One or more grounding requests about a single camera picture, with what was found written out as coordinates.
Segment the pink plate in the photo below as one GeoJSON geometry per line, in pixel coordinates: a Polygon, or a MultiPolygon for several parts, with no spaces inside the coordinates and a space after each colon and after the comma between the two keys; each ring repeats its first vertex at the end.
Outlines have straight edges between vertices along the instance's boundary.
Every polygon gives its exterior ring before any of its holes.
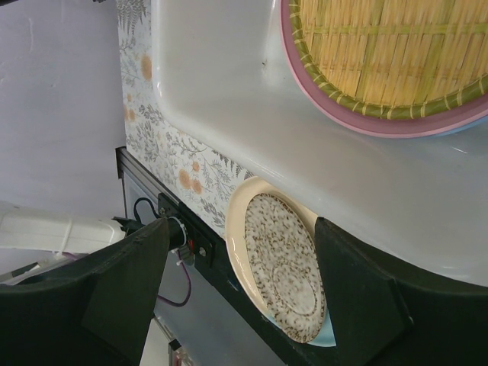
{"type": "Polygon", "coordinates": [[[464,126],[487,115],[487,96],[464,104],[451,111],[413,120],[385,120],[363,116],[350,111],[324,95],[307,74],[294,46],[289,21],[287,1],[279,2],[281,39],[287,62],[301,91],[327,117],[355,132],[382,138],[414,138],[435,136],[448,130],[464,126]]]}

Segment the yellow woven bamboo plate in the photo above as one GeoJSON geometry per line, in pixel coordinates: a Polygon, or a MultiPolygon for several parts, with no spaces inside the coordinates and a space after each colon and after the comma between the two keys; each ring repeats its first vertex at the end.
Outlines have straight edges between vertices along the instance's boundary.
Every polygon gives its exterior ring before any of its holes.
{"type": "Polygon", "coordinates": [[[288,1],[300,64],[350,111],[408,120],[487,93],[485,1],[288,1]]]}

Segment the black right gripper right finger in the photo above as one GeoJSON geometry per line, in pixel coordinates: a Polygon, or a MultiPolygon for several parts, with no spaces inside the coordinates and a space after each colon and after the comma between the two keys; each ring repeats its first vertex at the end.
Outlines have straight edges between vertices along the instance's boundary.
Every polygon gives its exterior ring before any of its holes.
{"type": "Polygon", "coordinates": [[[315,223],[341,365],[485,365],[487,289],[426,271],[315,223]]]}

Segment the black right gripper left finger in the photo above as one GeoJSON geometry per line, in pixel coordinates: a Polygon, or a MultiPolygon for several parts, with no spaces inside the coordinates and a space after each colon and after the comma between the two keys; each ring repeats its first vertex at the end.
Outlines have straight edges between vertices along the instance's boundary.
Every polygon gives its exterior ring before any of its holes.
{"type": "Polygon", "coordinates": [[[138,365],[166,257],[158,219],[84,258],[1,286],[3,365],[138,365]]]}

